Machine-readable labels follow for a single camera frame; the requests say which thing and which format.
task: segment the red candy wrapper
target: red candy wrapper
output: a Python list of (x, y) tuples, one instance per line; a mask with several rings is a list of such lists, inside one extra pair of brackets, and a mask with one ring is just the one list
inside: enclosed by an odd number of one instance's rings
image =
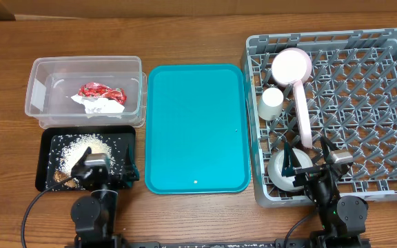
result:
[(108, 86), (105, 86), (100, 83), (87, 83), (86, 85), (82, 85), (81, 89), (78, 92), (79, 96), (92, 96), (92, 97), (104, 97), (111, 100), (115, 100), (116, 102), (123, 105), (127, 100), (127, 96), (122, 88), (112, 89)]

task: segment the gray dish rack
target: gray dish rack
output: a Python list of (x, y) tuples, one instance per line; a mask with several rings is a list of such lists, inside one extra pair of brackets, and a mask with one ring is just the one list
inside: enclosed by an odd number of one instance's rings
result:
[(397, 200), (397, 28), (339, 32), (254, 35), (241, 61), (250, 120), (250, 152), (255, 198), (263, 207), (311, 204), (303, 192), (283, 192), (267, 175), (267, 164), (284, 142), (298, 147), (292, 88), (283, 90), (283, 113), (274, 121), (258, 118), (263, 90), (276, 87), (270, 71), (285, 48), (312, 58), (305, 84), (314, 164), (323, 163), (319, 138), (325, 135), (352, 152), (354, 165), (338, 188), (365, 200)]

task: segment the clear plastic container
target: clear plastic container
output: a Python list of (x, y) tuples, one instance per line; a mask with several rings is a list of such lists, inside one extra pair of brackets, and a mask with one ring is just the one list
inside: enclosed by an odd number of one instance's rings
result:
[[(123, 88), (122, 113), (86, 114), (71, 99), (82, 85), (96, 82)], [(86, 125), (141, 127), (146, 115), (147, 79), (137, 56), (70, 56), (40, 58), (33, 63), (27, 86), (26, 114), (42, 128)]]

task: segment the brown food piece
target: brown food piece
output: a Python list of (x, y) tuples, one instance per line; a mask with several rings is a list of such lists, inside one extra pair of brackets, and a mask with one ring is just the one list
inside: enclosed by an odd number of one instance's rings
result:
[[(54, 173), (54, 175), (53, 175), (53, 179), (54, 179), (57, 183), (59, 183), (59, 182), (65, 180), (65, 179), (67, 179), (67, 178), (68, 178), (68, 176), (67, 176), (65, 173), (63, 173), (63, 172), (60, 172), (59, 170), (56, 171), (56, 172)], [(67, 186), (67, 187), (71, 187), (71, 188), (74, 188), (74, 187), (77, 186), (77, 184), (76, 184), (76, 182), (75, 182), (74, 180), (69, 180), (68, 182), (64, 183), (64, 185)]]

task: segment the blue plastic mat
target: blue plastic mat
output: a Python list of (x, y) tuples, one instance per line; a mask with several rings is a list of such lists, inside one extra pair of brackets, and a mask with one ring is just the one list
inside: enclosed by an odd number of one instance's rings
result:
[(250, 181), (243, 75), (236, 66), (150, 73), (145, 183), (156, 194), (243, 191)]

